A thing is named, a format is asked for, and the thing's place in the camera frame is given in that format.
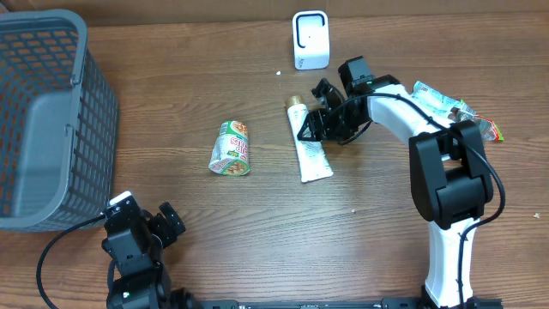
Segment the green tissue pack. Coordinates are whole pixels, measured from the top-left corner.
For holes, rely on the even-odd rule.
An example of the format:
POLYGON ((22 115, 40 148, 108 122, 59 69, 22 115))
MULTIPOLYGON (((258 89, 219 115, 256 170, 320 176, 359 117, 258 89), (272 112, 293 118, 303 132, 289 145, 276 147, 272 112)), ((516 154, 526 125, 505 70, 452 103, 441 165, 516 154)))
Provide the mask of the green tissue pack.
POLYGON ((414 84, 411 96, 441 118, 454 118, 464 106, 462 100, 450 98, 421 81, 414 84))

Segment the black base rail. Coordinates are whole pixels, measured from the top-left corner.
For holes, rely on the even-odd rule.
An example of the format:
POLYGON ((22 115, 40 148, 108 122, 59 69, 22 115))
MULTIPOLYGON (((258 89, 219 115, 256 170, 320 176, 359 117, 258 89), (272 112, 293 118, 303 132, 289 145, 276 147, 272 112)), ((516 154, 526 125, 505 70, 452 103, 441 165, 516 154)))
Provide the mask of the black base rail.
POLYGON ((279 301, 238 302, 236 300, 187 300, 180 309, 428 309, 435 306, 426 298, 384 298, 371 301, 279 301))

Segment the green snack bag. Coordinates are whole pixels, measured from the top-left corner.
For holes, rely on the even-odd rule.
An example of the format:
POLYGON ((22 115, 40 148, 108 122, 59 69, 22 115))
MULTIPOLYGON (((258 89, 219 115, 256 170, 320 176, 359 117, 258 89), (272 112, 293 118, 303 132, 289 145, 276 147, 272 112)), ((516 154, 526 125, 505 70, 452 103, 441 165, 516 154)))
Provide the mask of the green snack bag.
POLYGON ((475 110, 469 107, 464 100, 461 100, 457 107, 452 108, 456 122, 465 120, 473 121, 481 134, 484 142, 503 142, 504 136, 498 126, 489 118, 480 116, 475 110))

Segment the cup noodles container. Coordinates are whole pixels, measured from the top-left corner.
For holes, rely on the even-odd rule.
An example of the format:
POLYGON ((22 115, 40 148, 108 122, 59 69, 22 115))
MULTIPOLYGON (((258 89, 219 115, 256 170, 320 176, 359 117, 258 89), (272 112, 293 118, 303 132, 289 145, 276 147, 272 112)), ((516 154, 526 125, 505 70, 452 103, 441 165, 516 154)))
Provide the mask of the cup noodles container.
POLYGON ((250 171, 248 128, 245 124, 231 120, 220 126, 208 168, 226 176, 243 176, 250 171))

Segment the grey plastic shopping basket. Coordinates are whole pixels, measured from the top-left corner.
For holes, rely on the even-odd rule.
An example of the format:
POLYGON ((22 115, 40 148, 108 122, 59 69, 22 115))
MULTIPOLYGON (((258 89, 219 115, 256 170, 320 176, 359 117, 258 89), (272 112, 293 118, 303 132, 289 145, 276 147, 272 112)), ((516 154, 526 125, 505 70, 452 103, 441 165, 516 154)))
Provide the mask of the grey plastic shopping basket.
POLYGON ((119 106, 66 9, 1 17, 1 228, 63 230, 113 187, 119 106))

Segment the white tube gold cap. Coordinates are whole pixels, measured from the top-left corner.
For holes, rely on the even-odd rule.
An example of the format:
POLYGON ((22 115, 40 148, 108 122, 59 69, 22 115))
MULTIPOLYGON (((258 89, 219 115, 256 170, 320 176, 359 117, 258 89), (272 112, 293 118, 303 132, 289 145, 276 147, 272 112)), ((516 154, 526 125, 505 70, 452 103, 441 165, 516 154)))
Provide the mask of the white tube gold cap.
POLYGON ((325 156, 322 144, 298 139, 298 133, 308 114, 304 98, 301 95, 291 96, 286 100, 285 105, 298 157, 301 182, 308 183, 331 177, 334 172, 325 156))

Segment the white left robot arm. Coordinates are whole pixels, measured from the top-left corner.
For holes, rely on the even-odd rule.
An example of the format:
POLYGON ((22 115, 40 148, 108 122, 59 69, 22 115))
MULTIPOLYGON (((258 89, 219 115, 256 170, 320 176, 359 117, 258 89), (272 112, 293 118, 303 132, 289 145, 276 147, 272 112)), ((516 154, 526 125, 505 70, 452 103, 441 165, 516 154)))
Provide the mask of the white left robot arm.
POLYGON ((186 288, 172 289, 163 250, 185 232, 178 213, 168 202, 152 215, 127 200, 106 210, 103 250, 112 258, 107 271, 108 309, 200 309, 186 288))

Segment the white barcode scanner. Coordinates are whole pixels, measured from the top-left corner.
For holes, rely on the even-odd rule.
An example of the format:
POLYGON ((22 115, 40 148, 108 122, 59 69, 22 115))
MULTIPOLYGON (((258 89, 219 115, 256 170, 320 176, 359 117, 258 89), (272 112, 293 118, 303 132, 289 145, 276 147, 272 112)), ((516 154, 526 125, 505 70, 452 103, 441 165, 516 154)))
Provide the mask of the white barcode scanner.
POLYGON ((296 70, 320 70, 329 65, 329 19, 321 10, 293 16, 293 55, 296 70))

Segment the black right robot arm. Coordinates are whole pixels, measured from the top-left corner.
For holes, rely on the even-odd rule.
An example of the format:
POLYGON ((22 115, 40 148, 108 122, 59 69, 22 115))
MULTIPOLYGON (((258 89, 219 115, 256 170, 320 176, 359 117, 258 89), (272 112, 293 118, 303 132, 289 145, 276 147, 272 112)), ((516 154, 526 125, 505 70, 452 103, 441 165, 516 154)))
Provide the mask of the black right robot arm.
POLYGON ((338 69, 340 91, 322 79, 312 94, 320 107, 293 124, 296 143, 354 141, 380 124, 409 151, 413 203, 429 228, 429 270, 417 308, 500 308, 501 300, 474 296, 470 269, 474 234, 500 216, 485 217, 501 179, 486 158, 478 126, 442 118, 421 105, 393 76, 374 76, 363 57, 338 69))

